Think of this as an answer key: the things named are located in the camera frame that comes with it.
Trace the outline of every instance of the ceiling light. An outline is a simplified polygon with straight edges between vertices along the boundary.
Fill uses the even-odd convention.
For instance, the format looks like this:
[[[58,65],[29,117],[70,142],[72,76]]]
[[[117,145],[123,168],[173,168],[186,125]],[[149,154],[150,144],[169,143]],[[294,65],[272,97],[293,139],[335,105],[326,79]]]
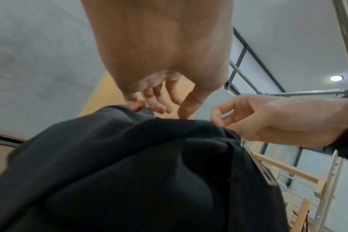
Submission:
[[[343,77],[342,76],[332,76],[330,77],[331,81],[342,81]]]

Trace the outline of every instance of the skin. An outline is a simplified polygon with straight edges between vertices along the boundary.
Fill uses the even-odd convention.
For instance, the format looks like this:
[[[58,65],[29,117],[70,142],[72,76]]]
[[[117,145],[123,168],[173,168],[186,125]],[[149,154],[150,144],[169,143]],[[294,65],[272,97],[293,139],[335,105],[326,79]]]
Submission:
[[[249,141],[323,147],[348,129],[348,99],[244,94],[215,106],[211,121]]]
[[[82,0],[101,59],[134,111],[188,118],[228,78],[233,0]],[[183,100],[181,76],[195,83]],[[141,92],[144,101],[137,99]]]

